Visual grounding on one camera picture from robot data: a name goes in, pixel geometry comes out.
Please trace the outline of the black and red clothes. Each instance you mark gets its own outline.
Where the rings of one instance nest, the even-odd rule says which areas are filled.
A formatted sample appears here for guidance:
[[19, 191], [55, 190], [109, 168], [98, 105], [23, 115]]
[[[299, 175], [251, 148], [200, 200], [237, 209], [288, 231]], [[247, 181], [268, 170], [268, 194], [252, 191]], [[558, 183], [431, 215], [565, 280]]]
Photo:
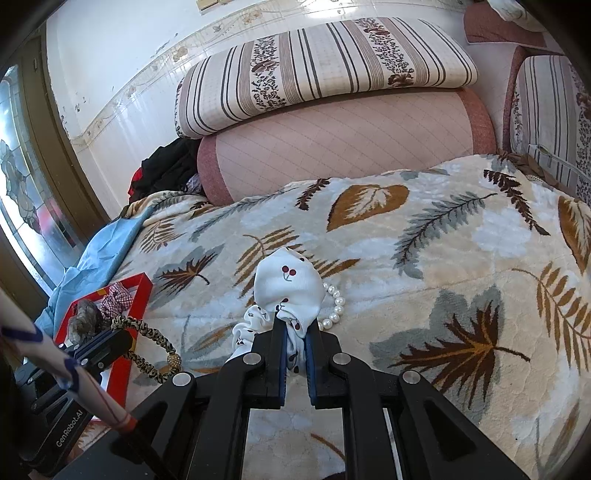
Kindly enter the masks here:
[[197, 152], [200, 141], [177, 138], [158, 147], [131, 178], [129, 203], [160, 191], [183, 191], [189, 180], [197, 175]]

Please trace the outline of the light blue cloth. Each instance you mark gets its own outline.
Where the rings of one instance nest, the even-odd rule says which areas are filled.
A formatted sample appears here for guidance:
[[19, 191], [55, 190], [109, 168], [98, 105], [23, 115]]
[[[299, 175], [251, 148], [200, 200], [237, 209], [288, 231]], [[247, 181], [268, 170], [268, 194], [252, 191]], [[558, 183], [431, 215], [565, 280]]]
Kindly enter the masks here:
[[151, 211], [147, 210], [129, 219], [118, 219], [98, 231], [78, 263], [65, 271], [35, 325], [54, 338], [69, 306], [109, 283], [150, 215]]

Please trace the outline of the brown wooden door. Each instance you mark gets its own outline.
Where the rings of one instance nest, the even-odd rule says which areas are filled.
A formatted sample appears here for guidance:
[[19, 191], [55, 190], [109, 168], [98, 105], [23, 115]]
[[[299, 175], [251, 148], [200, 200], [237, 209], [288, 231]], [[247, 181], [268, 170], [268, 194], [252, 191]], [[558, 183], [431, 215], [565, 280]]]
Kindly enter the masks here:
[[50, 85], [45, 27], [1, 66], [1, 289], [30, 318], [108, 221]]

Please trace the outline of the leaf pattern plush blanket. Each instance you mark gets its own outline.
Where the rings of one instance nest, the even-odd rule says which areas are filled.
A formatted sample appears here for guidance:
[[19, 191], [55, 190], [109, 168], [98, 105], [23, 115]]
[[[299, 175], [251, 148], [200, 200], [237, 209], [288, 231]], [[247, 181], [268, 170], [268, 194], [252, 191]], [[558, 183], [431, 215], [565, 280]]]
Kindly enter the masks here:
[[111, 282], [144, 273], [145, 321], [217, 371], [256, 266], [304, 255], [321, 318], [374, 368], [422, 373], [529, 477], [562, 477], [590, 423], [590, 204], [508, 160], [288, 184], [217, 206], [159, 193]]

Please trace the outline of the pink quilted bolster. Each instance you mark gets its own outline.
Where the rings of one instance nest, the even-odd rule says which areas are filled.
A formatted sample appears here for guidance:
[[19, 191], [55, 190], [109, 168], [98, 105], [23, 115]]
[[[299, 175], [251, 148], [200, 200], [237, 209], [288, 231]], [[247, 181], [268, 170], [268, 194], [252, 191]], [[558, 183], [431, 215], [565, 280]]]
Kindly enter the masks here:
[[259, 115], [200, 141], [197, 170], [212, 204], [294, 181], [423, 170], [497, 149], [484, 103], [461, 89], [335, 96]]

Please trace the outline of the white cherry print scrunchie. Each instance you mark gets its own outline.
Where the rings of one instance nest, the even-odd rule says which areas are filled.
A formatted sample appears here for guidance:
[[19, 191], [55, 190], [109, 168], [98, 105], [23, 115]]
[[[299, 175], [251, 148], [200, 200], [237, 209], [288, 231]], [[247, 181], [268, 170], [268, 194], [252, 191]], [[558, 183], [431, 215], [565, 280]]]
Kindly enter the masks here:
[[273, 329], [273, 322], [287, 325], [287, 369], [305, 369], [304, 338], [317, 320], [325, 299], [325, 287], [315, 267], [304, 255], [281, 247], [256, 266], [254, 304], [232, 329], [231, 358], [252, 351], [256, 335]]

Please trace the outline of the red plaid scrunchie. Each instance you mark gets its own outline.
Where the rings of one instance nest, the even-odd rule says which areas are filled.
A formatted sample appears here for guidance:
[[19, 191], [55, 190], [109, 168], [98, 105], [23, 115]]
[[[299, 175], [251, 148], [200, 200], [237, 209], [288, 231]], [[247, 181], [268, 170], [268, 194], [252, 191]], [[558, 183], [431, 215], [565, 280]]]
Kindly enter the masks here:
[[108, 287], [107, 294], [98, 303], [98, 310], [105, 320], [112, 320], [128, 311], [132, 301], [130, 292], [117, 282]]

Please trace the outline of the striped floral cushion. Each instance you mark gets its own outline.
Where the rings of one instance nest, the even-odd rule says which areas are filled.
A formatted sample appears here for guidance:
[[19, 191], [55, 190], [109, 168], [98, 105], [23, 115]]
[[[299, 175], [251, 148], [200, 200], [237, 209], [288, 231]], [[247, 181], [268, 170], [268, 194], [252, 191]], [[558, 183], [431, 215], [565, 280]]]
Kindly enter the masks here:
[[190, 67], [176, 90], [179, 137], [332, 96], [403, 88], [457, 89], [478, 79], [469, 54], [423, 19], [367, 17], [274, 34]]

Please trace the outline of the red rimmed white box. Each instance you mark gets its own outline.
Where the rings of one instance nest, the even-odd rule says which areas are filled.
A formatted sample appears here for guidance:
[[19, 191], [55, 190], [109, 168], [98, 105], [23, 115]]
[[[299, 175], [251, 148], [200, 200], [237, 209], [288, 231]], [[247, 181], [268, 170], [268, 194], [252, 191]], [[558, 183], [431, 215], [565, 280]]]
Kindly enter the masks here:
[[[131, 295], [130, 306], [123, 310], [123, 313], [129, 313], [133, 319], [141, 321], [152, 290], [152, 282], [144, 273], [100, 288], [72, 302], [54, 338], [55, 343], [61, 345], [69, 342], [68, 327], [70, 320], [78, 312], [80, 302], [88, 300], [98, 305], [117, 285], [126, 289]], [[131, 371], [131, 361], [125, 357], [125, 354], [135, 349], [137, 335], [138, 333], [131, 328], [108, 327], [73, 350], [79, 362], [87, 360], [85, 368], [91, 375], [98, 375], [101, 386], [121, 407], [125, 407]]]

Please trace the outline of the pink cushion upper right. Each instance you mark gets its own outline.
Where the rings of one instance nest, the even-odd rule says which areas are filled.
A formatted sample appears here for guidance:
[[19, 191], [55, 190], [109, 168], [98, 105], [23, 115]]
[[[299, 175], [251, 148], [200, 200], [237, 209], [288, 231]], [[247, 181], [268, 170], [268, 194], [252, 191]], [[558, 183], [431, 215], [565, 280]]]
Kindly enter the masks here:
[[515, 43], [546, 48], [546, 28], [518, 1], [475, 1], [464, 14], [469, 43]]

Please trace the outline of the grey organza scrunchie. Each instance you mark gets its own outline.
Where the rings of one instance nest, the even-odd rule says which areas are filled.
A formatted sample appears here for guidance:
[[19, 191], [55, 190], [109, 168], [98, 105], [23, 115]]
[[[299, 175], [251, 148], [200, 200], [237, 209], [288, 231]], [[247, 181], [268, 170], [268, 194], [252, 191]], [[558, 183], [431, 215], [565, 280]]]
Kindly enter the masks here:
[[93, 339], [103, 330], [103, 316], [97, 305], [87, 299], [80, 300], [74, 308], [67, 327], [67, 340], [77, 346]]

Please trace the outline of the striped cushion at right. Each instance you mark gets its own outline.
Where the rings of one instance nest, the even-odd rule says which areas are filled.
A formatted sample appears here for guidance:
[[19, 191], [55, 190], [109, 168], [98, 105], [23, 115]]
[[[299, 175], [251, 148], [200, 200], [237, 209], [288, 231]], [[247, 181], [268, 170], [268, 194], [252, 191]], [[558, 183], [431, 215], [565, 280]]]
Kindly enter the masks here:
[[503, 148], [550, 185], [590, 202], [590, 94], [566, 56], [516, 48]]

